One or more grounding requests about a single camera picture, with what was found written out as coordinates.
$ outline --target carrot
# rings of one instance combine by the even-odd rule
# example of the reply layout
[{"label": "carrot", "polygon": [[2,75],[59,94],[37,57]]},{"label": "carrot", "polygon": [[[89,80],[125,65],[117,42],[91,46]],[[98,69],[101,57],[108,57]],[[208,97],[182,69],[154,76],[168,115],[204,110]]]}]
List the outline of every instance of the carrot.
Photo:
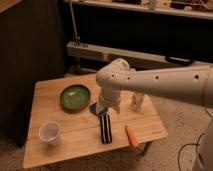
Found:
[{"label": "carrot", "polygon": [[139,143],[134,135],[134,132],[128,125],[125,125],[125,131],[126,131],[130,146],[134,148],[138,147]]}]

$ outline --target wooden table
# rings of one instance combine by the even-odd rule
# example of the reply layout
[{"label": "wooden table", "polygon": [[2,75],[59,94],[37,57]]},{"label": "wooden table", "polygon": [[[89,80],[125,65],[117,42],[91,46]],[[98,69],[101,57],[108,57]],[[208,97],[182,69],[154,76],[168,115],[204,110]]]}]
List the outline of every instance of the wooden table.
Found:
[{"label": "wooden table", "polygon": [[[123,91],[120,114],[109,109],[113,142],[102,144],[99,118],[91,114],[88,107],[73,113],[67,113],[61,108],[60,93],[71,84],[86,85],[92,94],[90,104],[97,101],[100,87],[96,84],[95,74],[37,82],[25,147],[24,168],[127,147],[129,142],[124,130],[125,124],[131,127],[140,143],[168,136],[149,96],[144,97],[142,110],[134,113],[129,105],[132,92]],[[62,129],[61,144],[56,147],[50,147],[38,138],[39,127],[49,120],[57,121]]]}]

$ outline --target white paper cup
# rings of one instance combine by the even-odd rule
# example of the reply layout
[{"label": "white paper cup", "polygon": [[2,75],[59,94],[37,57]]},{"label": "white paper cup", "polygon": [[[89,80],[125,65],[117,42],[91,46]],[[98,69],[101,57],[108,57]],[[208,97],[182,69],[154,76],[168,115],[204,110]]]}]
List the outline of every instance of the white paper cup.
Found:
[{"label": "white paper cup", "polygon": [[44,123],[40,129],[38,136],[41,141],[56,146],[60,143],[61,128],[55,121]]}]

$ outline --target green bowl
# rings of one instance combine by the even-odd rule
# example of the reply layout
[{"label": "green bowl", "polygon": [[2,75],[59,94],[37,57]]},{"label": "green bowl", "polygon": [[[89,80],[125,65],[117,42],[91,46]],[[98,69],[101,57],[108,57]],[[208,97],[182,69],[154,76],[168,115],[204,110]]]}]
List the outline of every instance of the green bowl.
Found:
[{"label": "green bowl", "polygon": [[63,90],[60,101],[65,109],[80,110],[88,105],[90,97],[90,90],[86,86],[74,84]]}]

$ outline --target speckled floor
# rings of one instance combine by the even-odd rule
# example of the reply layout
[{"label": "speckled floor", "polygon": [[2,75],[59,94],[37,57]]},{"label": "speckled floor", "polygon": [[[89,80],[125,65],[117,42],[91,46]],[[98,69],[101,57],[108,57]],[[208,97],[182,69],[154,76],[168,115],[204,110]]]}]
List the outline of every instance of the speckled floor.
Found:
[{"label": "speckled floor", "polygon": [[[53,165],[60,171],[175,171],[178,170],[177,155],[183,144],[196,142],[205,131],[210,118],[202,107],[189,105],[159,97],[151,97],[169,137],[155,141],[146,156],[141,157],[130,148],[77,158]],[[24,147],[18,148],[0,138],[0,170],[45,171],[47,167],[23,169]],[[181,168],[191,170],[195,158],[195,147],[184,149],[181,154]]]}]

